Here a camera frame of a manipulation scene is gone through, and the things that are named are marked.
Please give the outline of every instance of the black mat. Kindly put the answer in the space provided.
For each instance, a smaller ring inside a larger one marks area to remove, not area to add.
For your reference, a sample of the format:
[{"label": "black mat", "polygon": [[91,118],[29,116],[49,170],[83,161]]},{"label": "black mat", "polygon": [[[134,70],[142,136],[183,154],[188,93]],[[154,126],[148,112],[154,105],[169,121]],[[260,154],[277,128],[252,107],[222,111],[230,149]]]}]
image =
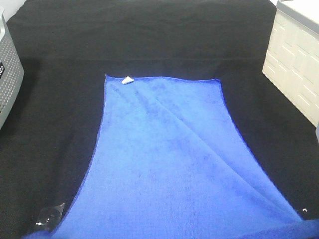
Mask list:
[{"label": "black mat", "polygon": [[29,0],[8,22],[25,77],[0,130],[0,238],[69,207],[87,170],[105,74],[219,78],[256,159],[305,219],[319,217],[315,127],[262,74],[267,0]]}]

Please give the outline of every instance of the white object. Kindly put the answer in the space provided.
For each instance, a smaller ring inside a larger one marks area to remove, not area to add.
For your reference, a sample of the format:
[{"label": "white object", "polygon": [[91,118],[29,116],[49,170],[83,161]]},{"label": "white object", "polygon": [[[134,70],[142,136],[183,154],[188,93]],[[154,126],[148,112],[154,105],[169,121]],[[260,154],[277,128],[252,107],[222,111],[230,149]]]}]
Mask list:
[{"label": "white object", "polygon": [[0,0],[0,6],[4,8],[4,19],[8,21],[20,7],[24,4],[26,0]]},{"label": "white object", "polygon": [[124,80],[122,80],[122,84],[125,85],[125,84],[133,82],[133,81],[134,80],[131,77],[127,76]]},{"label": "white object", "polygon": [[19,92],[23,68],[0,7],[0,128]]},{"label": "white object", "polygon": [[263,67],[267,78],[315,126],[319,123],[318,11],[318,0],[277,3]]},{"label": "white object", "polygon": [[270,0],[270,1],[271,1],[274,5],[276,5],[278,0]]}]

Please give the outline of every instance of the white container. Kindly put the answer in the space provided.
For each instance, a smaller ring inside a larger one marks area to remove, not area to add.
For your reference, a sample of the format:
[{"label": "white container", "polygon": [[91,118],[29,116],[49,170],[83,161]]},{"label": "white container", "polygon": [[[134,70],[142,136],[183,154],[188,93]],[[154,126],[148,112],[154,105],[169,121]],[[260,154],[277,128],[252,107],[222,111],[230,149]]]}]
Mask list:
[{"label": "white container", "polygon": [[0,7],[0,128],[19,92],[24,71]]},{"label": "white container", "polygon": [[318,125],[318,0],[277,3],[263,73],[311,123]]}]

